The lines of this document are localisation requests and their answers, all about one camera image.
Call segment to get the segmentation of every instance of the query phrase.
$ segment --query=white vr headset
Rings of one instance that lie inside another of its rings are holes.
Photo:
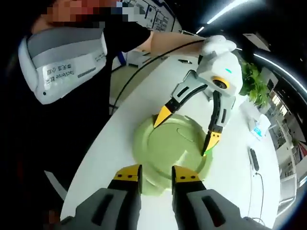
[[[58,27],[23,38],[18,57],[24,78],[41,104],[64,97],[106,65],[102,28]]]

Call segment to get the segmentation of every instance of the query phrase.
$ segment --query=window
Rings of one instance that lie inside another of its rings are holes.
[[[279,110],[283,116],[285,116],[286,113],[288,112],[287,108],[284,105],[282,105]]]
[[[269,91],[271,91],[274,88],[274,83],[271,79],[269,80],[267,87],[268,87]]]
[[[278,106],[279,103],[280,103],[280,99],[279,99],[279,97],[278,97],[277,95],[274,95],[274,96],[273,96],[272,101],[273,101],[273,103],[274,103],[276,106]]]

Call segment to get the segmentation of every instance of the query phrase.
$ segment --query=green plant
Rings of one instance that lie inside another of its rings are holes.
[[[240,95],[249,96],[249,100],[255,105],[267,105],[269,101],[269,89],[264,84],[261,74],[257,67],[252,63],[242,62],[243,86]]]

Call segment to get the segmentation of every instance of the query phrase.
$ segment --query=white table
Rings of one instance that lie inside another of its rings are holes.
[[[182,64],[178,59],[190,60]],[[158,66],[123,102],[100,132],[83,159],[64,201],[61,219],[74,216],[76,207],[101,187],[107,187],[115,173],[122,167],[135,164],[132,157],[133,133],[137,126],[152,114],[157,114],[169,99],[175,85],[183,80],[189,69],[196,69],[197,59],[171,56]],[[178,114],[196,120],[205,131],[210,121],[213,105],[203,93],[190,99]],[[215,189],[241,211],[241,216],[259,218],[262,198],[261,181],[250,176],[247,147],[257,154],[264,182],[262,219],[272,227],[277,215],[280,179],[278,162],[269,134],[256,141],[248,130],[245,116],[240,110],[233,112],[223,131],[220,143],[214,147],[213,162],[204,180],[208,189]],[[160,197],[142,195],[139,230],[177,229],[171,205],[170,192]]]

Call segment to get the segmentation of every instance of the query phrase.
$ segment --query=black cable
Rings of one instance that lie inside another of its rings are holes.
[[[263,206],[263,197],[264,197],[264,188],[263,188],[263,179],[260,173],[256,173],[256,175],[259,175],[261,178],[261,182],[262,182],[262,202],[261,202],[261,211],[260,211],[260,217],[259,219],[261,219],[261,215],[262,215],[262,206]]]
[[[257,218],[257,217],[252,217],[252,219],[258,219],[258,220],[261,220],[261,222],[262,222],[262,223],[263,223],[263,225],[265,226],[265,223],[263,222],[263,220],[262,220],[262,219]]]
[[[112,112],[111,112],[111,115],[113,115],[113,112],[114,112],[114,109],[116,107],[116,104],[120,98],[120,96],[122,95],[122,93],[124,92],[125,88],[127,87],[127,85],[130,83],[130,81],[135,77],[135,75],[137,75],[143,68],[145,68],[146,66],[148,66],[149,64],[153,63],[154,61],[156,61],[157,59],[171,53],[171,52],[174,52],[178,49],[181,49],[183,47],[186,47],[186,46],[189,46],[189,45],[192,45],[192,44],[195,44],[195,43],[198,43],[198,42],[203,42],[204,40],[198,40],[198,41],[194,41],[194,42],[189,42],[189,43],[186,43],[184,45],[181,45],[181,46],[178,46],[170,51],[167,51],[166,53],[163,53],[157,57],[155,57],[154,59],[150,60],[149,62],[147,62],[145,65],[143,65],[141,68],[139,68],[137,71],[135,71],[135,73],[130,77],[130,79],[127,81],[127,83],[124,85],[124,87],[122,88],[122,90],[119,92],[116,100],[115,100],[115,103],[114,103],[114,107],[112,108]]]
[[[251,164],[249,165],[249,173],[250,173],[250,197],[249,197],[249,207],[248,207],[248,217],[249,217],[249,211],[250,211],[250,204],[251,204],[251,191],[252,191],[252,176],[251,176]]]
[[[112,107],[112,108],[116,108],[116,109],[118,109],[118,107],[117,107],[117,106],[114,106],[114,105],[112,105],[112,104],[109,104],[109,107]]]

